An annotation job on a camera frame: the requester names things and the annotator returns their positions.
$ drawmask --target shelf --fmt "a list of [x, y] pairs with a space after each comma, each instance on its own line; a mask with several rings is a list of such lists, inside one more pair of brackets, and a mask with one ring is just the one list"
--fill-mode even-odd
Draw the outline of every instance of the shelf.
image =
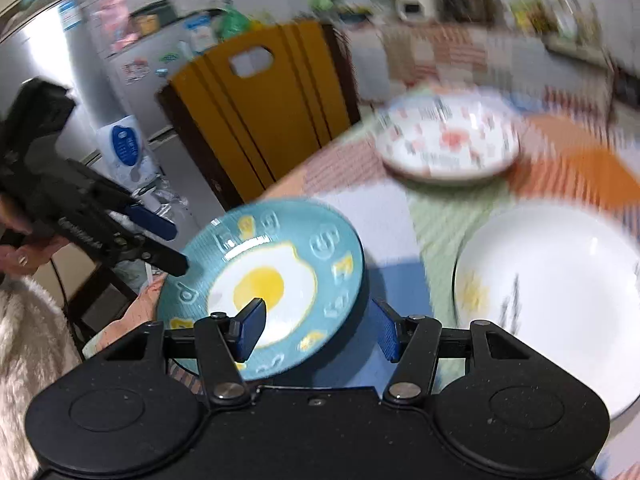
[[572, 41], [563, 40], [557, 36], [544, 38], [542, 42], [550, 52], [577, 59], [607, 71], [611, 70], [609, 59], [607, 59], [606, 54], [599, 47], [576, 45]]

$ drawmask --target dining table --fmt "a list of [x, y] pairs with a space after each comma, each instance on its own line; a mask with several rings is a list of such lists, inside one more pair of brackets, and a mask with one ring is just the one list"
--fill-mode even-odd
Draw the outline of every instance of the dining table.
[[[417, 86], [391, 101], [410, 106], [434, 94], [496, 91], [435, 84]], [[338, 210], [364, 248], [368, 296], [401, 316], [423, 314], [456, 327], [452, 277], [465, 235], [492, 213], [526, 200], [579, 204], [615, 219], [632, 237], [640, 234], [640, 144], [590, 115], [568, 114], [534, 98], [500, 96], [519, 113], [520, 156], [507, 171], [472, 186], [436, 186], [405, 180], [385, 168], [375, 148], [373, 112], [268, 189], [261, 200], [315, 200]], [[154, 313], [128, 312], [131, 324]], [[376, 343], [376, 327], [359, 312], [348, 338], [330, 340], [316, 359], [271, 383], [283, 386], [374, 386], [381, 393], [394, 366]], [[110, 331], [98, 334], [108, 338]], [[438, 365], [434, 388], [463, 374], [461, 360]], [[196, 377], [173, 364], [170, 374], [200, 391]], [[611, 423], [593, 469], [605, 480], [640, 479], [640, 400]]]

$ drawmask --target blue plate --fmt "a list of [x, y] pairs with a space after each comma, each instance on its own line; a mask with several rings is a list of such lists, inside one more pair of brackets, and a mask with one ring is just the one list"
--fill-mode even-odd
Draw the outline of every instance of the blue plate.
[[[233, 209], [184, 250], [187, 274], [169, 276], [158, 301], [165, 328], [190, 328], [211, 312], [234, 316], [254, 297], [267, 304], [264, 332], [245, 380], [269, 377], [317, 352], [360, 291], [362, 245], [337, 212], [316, 202], [274, 200]], [[198, 373], [193, 359], [177, 360]]]

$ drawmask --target chair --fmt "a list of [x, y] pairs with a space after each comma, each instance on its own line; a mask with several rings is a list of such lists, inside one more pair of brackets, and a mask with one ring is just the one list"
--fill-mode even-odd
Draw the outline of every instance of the chair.
[[[120, 319], [137, 296], [112, 269], [98, 264], [64, 309], [80, 355], [89, 339], [110, 322]], [[97, 326], [87, 321], [91, 309], [100, 313]]]
[[[246, 75], [239, 55], [265, 49]], [[178, 72], [158, 94], [220, 203], [259, 197], [360, 120], [350, 64], [331, 25], [299, 22], [236, 36]]]

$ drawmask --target black cable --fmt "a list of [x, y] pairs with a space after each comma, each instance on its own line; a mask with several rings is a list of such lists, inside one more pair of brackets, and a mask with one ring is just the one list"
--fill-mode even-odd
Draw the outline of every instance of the black cable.
[[60, 278], [60, 273], [58, 272], [58, 268], [56, 267], [56, 263], [53, 261], [53, 258], [50, 259], [50, 262], [51, 262], [51, 267], [53, 267], [53, 272], [55, 273], [56, 278], [58, 279], [60, 292], [62, 292], [62, 301], [64, 301], [65, 303], [65, 315], [68, 315], [69, 302], [66, 300], [65, 286], [62, 284], [62, 278]]
[[78, 333], [76, 332], [76, 326], [73, 324], [73, 322], [69, 318], [69, 302], [66, 298], [65, 286], [62, 284], [62, 278], [60, 278], [60, 273], [58, 272], [58, 268], [56, 267], [56, 263], [53, 261], [53, 258], [51, 258], [49, 261], [51, 262], [51, 267], [53, 268], [53, 272], [56, 275], [56, 278], [58, 279], [58, 285], [60, 286], [60, 292], [62, 293], [62, 301], [65, 303], [65, 307], [62, 312], [65, 314], [65, 317], [66, 317], [66, 326], [68, 327], [69, 332], [71, 332], [71, 339], [73, 340], [74, 345], [78, 350], [78, 354], [80, 355], [80, 360], [84, 361], [84, 354], [82, 354], [82, 347], [84, 346], [84, 343], [78, 337]]

